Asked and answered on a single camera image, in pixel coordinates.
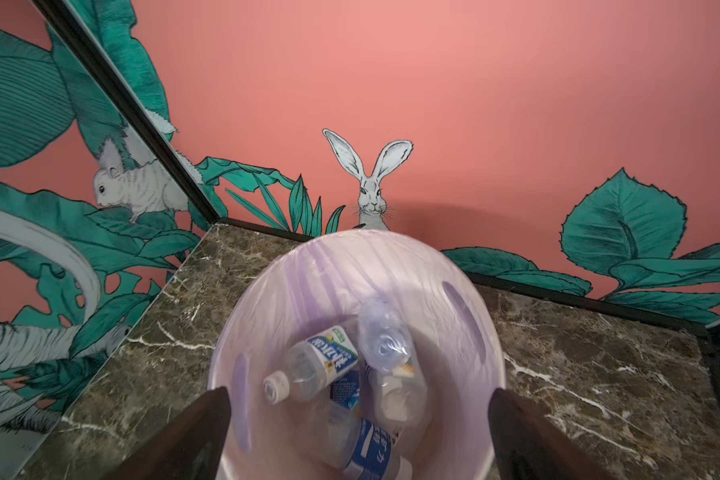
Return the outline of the purple label Ganten bottle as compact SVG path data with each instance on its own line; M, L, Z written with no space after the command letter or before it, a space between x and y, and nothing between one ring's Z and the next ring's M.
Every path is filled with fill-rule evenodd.
M393 375L414 356L414 342L403 318L390 301L371 297L358 315L358 348L375 370Z

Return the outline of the green white label bottle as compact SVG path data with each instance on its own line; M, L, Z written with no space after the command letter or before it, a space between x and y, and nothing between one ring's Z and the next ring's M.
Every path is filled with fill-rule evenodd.
M309 402L358 362L349 332L342 325L332 326L287 350L282 368L263 381L264 397L271 405L287 399Z

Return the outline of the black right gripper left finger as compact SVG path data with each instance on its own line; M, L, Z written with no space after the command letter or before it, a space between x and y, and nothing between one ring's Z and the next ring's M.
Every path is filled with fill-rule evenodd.
M231 423L228 390L209 390L104 475L106 479L214 479Z

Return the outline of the Pocari Sweat blue label bottle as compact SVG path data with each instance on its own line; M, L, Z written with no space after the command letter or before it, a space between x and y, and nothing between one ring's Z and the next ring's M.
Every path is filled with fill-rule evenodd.
M360 390L360 371L352 369L330 385L329 397L337 405L349 411L356 411L359 409Z

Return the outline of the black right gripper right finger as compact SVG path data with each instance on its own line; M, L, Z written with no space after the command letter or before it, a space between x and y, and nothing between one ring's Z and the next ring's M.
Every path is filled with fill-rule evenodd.
M534 404L503 388L488 405L495 463L503 479L611 479L592 457L549 422Z

